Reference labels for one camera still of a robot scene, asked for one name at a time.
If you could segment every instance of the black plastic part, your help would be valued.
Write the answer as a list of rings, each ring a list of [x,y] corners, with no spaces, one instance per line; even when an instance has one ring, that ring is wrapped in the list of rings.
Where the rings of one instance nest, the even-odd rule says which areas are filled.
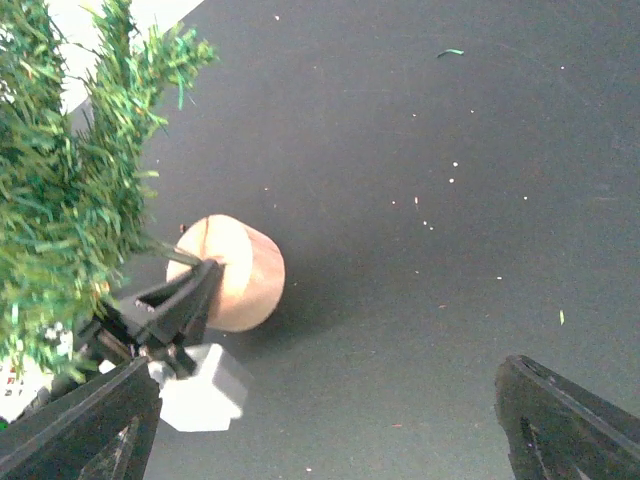
[[[93,378],[100,375],[100,372],[97,370],[89,370],[89,369],[78,369],[80,373],[85,376],[85,382],[92,380]],[[22,411],[17,420],[33,415],[40,408],[45,405],[57,400],[58,398],[63,397],[67,393],[78,388],[80,383],[76,382],[73,377],[69,375],[57,375],[53,381],[51,382],[51,388],[42,387],[37,395],[29,405]]]
[[[93,360],[109,360],[114,365],[129,361],[138,350],[131,331],[121,313],[113,306],[103,303],[103,315],[94,315],[90,322],[74,334],[74,350],[90,351]]]
[[[0,478],[142,480],[161,405],[146,361],[121,365],[1,432]]]
[[[151,358],[169,363],[178,378],[191,375],[196,367],[184,346],[189,339],[204,334],[222,274],[219,263],[205,260],[171,282],[119,302],[121,319],[135,343],[144,346]]]
[[[640,478],[640,419],[524,356],[496,387],[516,480]]]

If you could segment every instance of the wooden cylinder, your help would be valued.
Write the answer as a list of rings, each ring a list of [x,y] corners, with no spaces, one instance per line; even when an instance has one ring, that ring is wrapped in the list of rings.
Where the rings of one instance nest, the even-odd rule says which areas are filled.
[[[189,227],[177,247],[224,266],[220,291],[209,308],[209,327],[243,332],[275,310],[284,289],[285,266],[280,249],[266,235],[229,216],[211,215]],[[189,268],[170,261],[167,281]]]

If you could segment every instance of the artificial pine needles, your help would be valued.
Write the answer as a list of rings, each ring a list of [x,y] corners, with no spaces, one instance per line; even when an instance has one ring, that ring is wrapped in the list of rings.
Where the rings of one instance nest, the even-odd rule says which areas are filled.
[[[0,2],[0,357],[18,369],[27,356],[43,370],[74,370],[47,329],[100,312],[112,300],[102,286],[132,254],[175,257],[145,232],[143,178],[154,173],[140,157],[167,123],[153,113],[167,84],[182,94],[217,55],[180,25],[165,36],[152,29],[133,52],[130,4],[106,0],[93,14],[101,46],[84,81],[93,120],[74,132],[61,112],[65,39],[44,0]]]

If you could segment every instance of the white block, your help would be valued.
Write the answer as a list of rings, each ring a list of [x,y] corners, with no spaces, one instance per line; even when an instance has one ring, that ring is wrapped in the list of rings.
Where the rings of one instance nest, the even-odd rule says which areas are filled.
[[[160,418],[180,432],[228,430],[242,416],[251,376],[220,345],[185,350],[196,371],[184,380],[166,378]]]

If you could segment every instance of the gray tabletop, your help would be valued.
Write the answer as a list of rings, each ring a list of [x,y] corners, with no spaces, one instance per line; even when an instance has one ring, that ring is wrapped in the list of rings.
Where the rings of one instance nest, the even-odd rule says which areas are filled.
[[[161,425],[147,478],[511,478],[510,354],[640,415],[639,19],[636,0],[192,12],[223,64],[167,98],[151,228],[230,214],[288,278],[262,327],[211,335],[255,376],[244,418]],[[163,266],[137,260],[131,288]]]

